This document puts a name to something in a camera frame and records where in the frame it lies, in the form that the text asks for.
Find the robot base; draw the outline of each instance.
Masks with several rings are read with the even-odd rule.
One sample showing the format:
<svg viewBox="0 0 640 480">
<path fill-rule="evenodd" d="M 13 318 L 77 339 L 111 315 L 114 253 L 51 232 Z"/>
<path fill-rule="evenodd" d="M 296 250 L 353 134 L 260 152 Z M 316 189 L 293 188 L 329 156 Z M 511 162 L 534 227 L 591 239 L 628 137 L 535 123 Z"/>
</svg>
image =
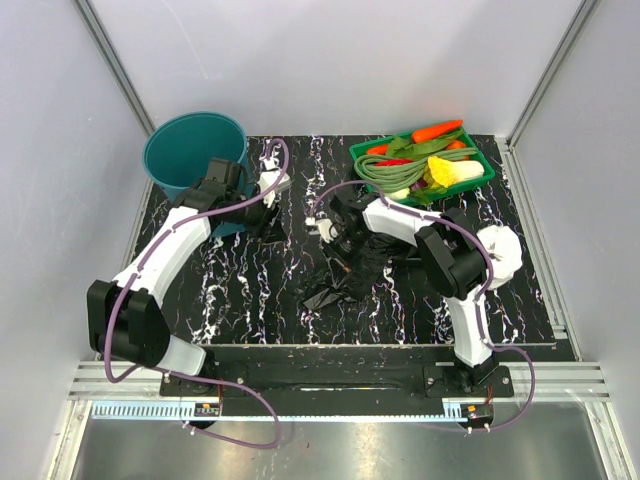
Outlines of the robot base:
<svg viewBox="0 0 640 480">
<path fill-rule="evenodd" d="M 488 374 L 472 382 L 468 367 L 424 367 L 424 382 L 428 398 L 511 398 L 514 396 L 509 368 L 495 366 Z"/>
</svg>

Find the red chili pepper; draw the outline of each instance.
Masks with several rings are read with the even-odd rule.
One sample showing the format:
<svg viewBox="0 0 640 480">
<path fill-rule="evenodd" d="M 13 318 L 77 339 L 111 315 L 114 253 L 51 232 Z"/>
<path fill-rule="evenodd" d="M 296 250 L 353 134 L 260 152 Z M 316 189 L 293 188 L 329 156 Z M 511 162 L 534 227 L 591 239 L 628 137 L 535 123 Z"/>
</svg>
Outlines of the red chili pepper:
<svg viewBox="0 0 640 480">
<path fill-rule="evenodd" d="M 411 163 L 413 160 L 409 160 L 408 158 L 396 158 L 394 160 L 385 160 L 384 162 L 377 162 L 376 167 L 393 167 L 395 165 L 406 165 L 407 163 Z"/>
</svg>

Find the metal floor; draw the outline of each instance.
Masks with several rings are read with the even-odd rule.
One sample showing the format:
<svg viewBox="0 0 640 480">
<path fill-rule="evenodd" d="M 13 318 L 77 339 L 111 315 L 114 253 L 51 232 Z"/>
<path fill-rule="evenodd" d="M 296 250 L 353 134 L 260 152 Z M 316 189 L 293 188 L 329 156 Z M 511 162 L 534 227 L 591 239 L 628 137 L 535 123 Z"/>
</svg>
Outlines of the metal floor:
<svg viewBox="0 0 640 480">
<path fill-rule="evenodd" d="M 497 421 L 514 415 L 496 405 Z M 222 422 L 215 431 L 269 441 L 268 423 Z M 536 404 L 515 426 L 465 436 L 417 424 L 287 423 L 276 451 L 236 447 L 178 423 L 90 420 L 74 479 L 601 479 L 587 413 Z"/>
</svg>

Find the green leafy vegetable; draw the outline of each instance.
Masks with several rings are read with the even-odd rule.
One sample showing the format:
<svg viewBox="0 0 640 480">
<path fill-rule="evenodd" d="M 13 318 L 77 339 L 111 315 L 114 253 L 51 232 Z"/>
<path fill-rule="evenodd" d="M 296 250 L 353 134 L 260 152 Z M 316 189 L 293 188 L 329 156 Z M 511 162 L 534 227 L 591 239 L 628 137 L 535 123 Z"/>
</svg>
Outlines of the green leafy vegetable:
<svg viewBox="0 0 640 480">
<path fill-rule="evenodd" d="M 387 155 L 395 158 L 409 158 L 411 160 L 418 160 L 444 149 L 460 135 L 462 135 L 462 129 L 459 128 L 458 130 L 454 130 L 451 133 L 442 135 L 438 138 L 434 138 L 433 140 L 429 140 L 428 142 L 410 143 L 409 141 L 409 144 L 405 145 L 402 148 L 394 148 L 393 153 L 389 153 L 389 151 L 391 150 L 391 144 L 389 144 Z"/>
<path fill-rule="evenodd" d="M 411 138 L 393 137 L 387 147 L 387 157 L 397 157 L 396 152 L 411 145 Z"/>
</svg>

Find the metal frame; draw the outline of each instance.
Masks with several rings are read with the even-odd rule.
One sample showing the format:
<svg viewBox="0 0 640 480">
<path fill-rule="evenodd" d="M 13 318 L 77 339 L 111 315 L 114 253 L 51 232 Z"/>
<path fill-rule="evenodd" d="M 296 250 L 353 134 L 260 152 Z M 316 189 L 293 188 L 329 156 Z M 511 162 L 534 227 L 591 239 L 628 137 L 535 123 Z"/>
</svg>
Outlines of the metal frame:
<svg viewBox="0 0 640 480">
<path fill-rule="evenodd" d="M 91 36 L 94 38 L 99 51 L 114 75 L 132 112 L 147 135 L 150 135 L 155 129 L 154 122 L 128 77 L 91 1 L 73 0 L 73 3 L 76 5 Z M 581 358 L 580 352 L 567 313 L 568 310 L 558 286 L 553 265 L 547 255 L 548 250 L 544 235 L 540 230 L 531 196 L 520 170 L 517 154 L 513 146 L 519 141 L 560 66 L 568 57 L 580 33 L 583 31 L 599 3 L 600 0 L 582 1 L 513 132 L 506 140 L 497 139 L 505 166 L 505 172 L 512 186 L 512 192 L 514 193 L 514 199 L 518 212 L 520 213 L 533 262 L 540 277 L 541 288 L 547 300 L 546 303 L 548 305 L 550 318 L 552 319 L 554 334 L 556 339 L 568 338 L 578 358 Z M 147 184 L 142 195 L 139 214 L 129 242 L 129 248 L 126 251 L 124 264 L 128 264 L 131 260 L 134 242 L 141 226 L 144 206 L 148 199 L 150 188 L 151 182 Z M 526 397 L 529 391 L 530 378 L 528 367 L 523 363 L 506 363 L 505 365 L 510 368 L 516 396 L 513 399 L 496 399 L 495 401 L 520 402 Z M 127 366 L 128 364 L 125 362 L 116 362 L 114 364 L 116 374 Z M 589 416 L 589 421 L 591 422 L 607 475 L 610 478 L 638 478 L 631 463 L 624 438 L 622 437 L 599 365 L 597 363 L 586 362 L 536 363 L 535 372 L 537 388 L 534 402 L 582 403 Z M 140 369 L 134 372 L 127 380 L 113 385 L 105 378 L 101 362 L 81 363 L 65 407 L 63 428 L 59 435 L 58 445 L 52 458 L 47 478 L 71 478 L 76 459 L 80 452 L 87 422 L 92 412 L 95 412 L 98 416 L 107 412 L 115 415 L 113 418 L 123 418 L 123 415 L 129 415 L 129 418 L 154 417 L 174 419 L 175 415 L 172 416 L 170 409 L 158 410 L 153 407 L 174 407 L 180 409 L 185 405 L 192 405 L 195 401 L 194 398 L 160 397 L 158 392 L 161 382 L 162 375 L 160 373 Z M 217 397 L 207 398 L 207 400 L 217 405 Z M 457 400 L 448 399 L 448 402 L 450 402 L 454 410 Z M 103 407 L 110 408 L 110 410 L 105 410 L 104 408 L 100 410 L 95 407 L 96 404 L 100 405 L 100 402 L 105 401 L 108 401 L 109 404 L 106 406 L 103 405 Z M 118 410 L 119 406 L 128 406 L 129 408 L 140 407 L 142 410 Z M 267 417 L 243 418 L 245 420 L 253 419 L 254 421 L 269 420 Z M 338 419 L 331 417 L 330 420 L 336 421 Z M 381 419 L 366 419 L 366 421 L 371 420 L 381 421 Z M 406 419 L 403 420 L 402 418 L 391 419 L 390 421 L 396 420 L 406 421 Z"/>
<path fill-rule="evenodd" d="M 138 92 L 136 91 L 127 71 L 116 52 L 109 35 L 107 34 L 104 25 L 100 21 L 98 14 L 90 0 L 73 0 L 80 18 L 84 22 L 85 26 L 89 30 L 89 33 L 93 37 L 98 50 L 102 54 L 107 67 L 113 74 L 114 79 L 120 87 L 122 95 L 127 100 L 131 111 L 138 119 L 140 126 L 147 135 L 151 135 L 156 129 L 151 116 L 147 112 Z"/>
<path fill-rule="evenodd" d="M 520 137 L 522 136 L 522 133 L 527 128 L 531 117 L 538 108 L 538 105 L 542 101 L 545 93 L 547 93 L 549 85 L 551 85 L 551 82 L 553 82 L 553 79 L 558 73 L 558 70 L 567 59 L 569 53 L 571 53 L 573 46 L 578 41 L 580 34 L 586 27 L 589 19 L 591 18 L 599 4 L 600 0 L 582 0 L 582 2 L 580 3 L 578 10 L 571 19 L 571 23 L 569 23 L 569 26 L 562 36 L 560 43 L 556 47 L 556 51 L 553 52 L 551 60 L 547 64 L 545 71 L 542 73 L 542 77 L 538 81 L 533 94 L 529 98 L 524 111 L 520 115 L 520 118 L 516 122 L 513 131 L 509 135 L 507 139 L 509 145 L 517 145 Z"/>
<path fill-rule="evenodd" d="M 518 216 L 522 222 L 522 229 L 527 239 L 533 266 L 538 275 L 554 336 L 556 340 L 569 338 L 576 359 L 581 360 L 582 355 L 575 331 L 569 319 L 569 310 L 562 296 L 553 263 L 547 253 L 549 249 L 533 206 L 529 187 L 525 182 L 525 177 L 518 162 L 515 148 L 510 147 L 504 138 L 496 138 L 496 143 L 498 144 L 502 165 L 518 209 Z"/>
<path fill-rule="evenodd" d="M 122 373 L 131 364 L 114 362 L 114 373 Z M 529 393 L 530 377 L 526 364 L 505 363 L 511 371 L 516 395 L 512 399 L 494 399 L 495 402 L 521 403 Z M 611 398 L 597 363 L 593 362 L 538 362 L 534 364 L 537 387 L 534 403 L 581 403 L 589 417 L 596 444 L 609 478 L 637 479 L 629 452 L 613 411 Z M 102 362 L 82 362 L 76 372 L 66 407 L 64 429 L 60 435 L 55 456 L 47 478 L 69 479 L 80 452 L 82 438 L 89 417 L 119 419 L 155 419 L 175 421 L 172 408 L 189 409 L 196 400 L 212 403 L 217 407 L 218 398 L 213 397 L 160 397 L 163 376 L 159 372 L 139 369 L 118 384 L 111 384 L 104 375 Z M 285 417 L 282 421 L 315 422 L 426 422 L 456 421 L 460 403 L 473 403 L 473 399 L 446 399 L 445 408 L 451 409 L 447 418 L 426 417 Z M 220 420 L 270 421 L 268 416 L 221 417 Z"/>
</svg>

